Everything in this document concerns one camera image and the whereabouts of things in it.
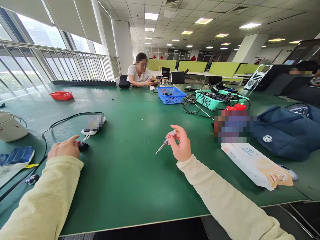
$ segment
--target hand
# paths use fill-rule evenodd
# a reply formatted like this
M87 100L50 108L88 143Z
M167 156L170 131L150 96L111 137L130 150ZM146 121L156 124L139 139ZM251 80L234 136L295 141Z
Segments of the hand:
M190 140L187 137L186 131L178 125L170 125L172 128L176 128L178 132L173 137L170 133L167 135L169 140L168 145L171 146L174 157L179 162L187 161L191 157L191 145Z
M80 135L73 136L62 143L53 144L48 153L48 160L58 156L72 156L79 158L80 151L78 146L80 141L76 141L78 137L80 137Z

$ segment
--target green desk divider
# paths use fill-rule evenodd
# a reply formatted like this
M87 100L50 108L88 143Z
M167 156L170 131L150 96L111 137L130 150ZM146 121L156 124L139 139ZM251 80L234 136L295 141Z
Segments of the green desk divider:
M180 61L179 72L185 72L189 69L189 72L204 72L206 70L208 62L192 62L192 61Z
M233 77L240 63L230 62L213 62L209 73L217 74L225 77Z
M148 69L150 71L159 71L159 66L168 67L174 72L176 69L176 60L148 59Z
M236 74L254 74L259 64L241 64Z

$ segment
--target green table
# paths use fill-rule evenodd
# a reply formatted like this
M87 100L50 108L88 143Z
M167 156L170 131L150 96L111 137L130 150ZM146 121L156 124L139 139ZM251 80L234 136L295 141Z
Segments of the green table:
M74 99L54 101L48 95L54 91L71 91ZM251 99L252 110L257 114L272 105L288 105L283 99L263 93L248 92L247 95ZM257 147L272 160L292 167L301 177L295 187L280 186L272 192L258 187L221 150L220 144L214 142L212 119L186 114L181 104L164 105L158 94L148 88L49 85L47 89L40 87L39 92L6 101L6 105L6 111L27 121L30 134L12 143L1 142L1 152L8 153L17 146L32 145L36 154L31 163L41 160L44 154L41 133L53 122L79 112L105 113L107 122L104 130L87 140L90 148L80 156L84 168L61 235L209 214L194 188L176 167L170 147L164 147L155 155L165 135L171 131L170 124L184 127L191 140L192 153L258 206L317 200L319 197L315 187L317 181L311 180L318 176L312 172L314 166L319 165L315 159L289 163ZM87 118L75 117L49 131L46 134L49 146L79 134ZM44 166L39 167L38 174ZM303 168L313 175L307 176ZM24 174L25 170L8 183L0 195ZM21 183L0 203L0 227L18 206L19 199L31 188Z

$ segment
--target blue bag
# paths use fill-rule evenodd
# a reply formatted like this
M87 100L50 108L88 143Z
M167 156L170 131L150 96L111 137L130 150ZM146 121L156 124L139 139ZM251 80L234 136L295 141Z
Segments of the blue bag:
M254 136L274 155L304 161L320 149L320 110L304 104L308 117L280 106L257 117Z

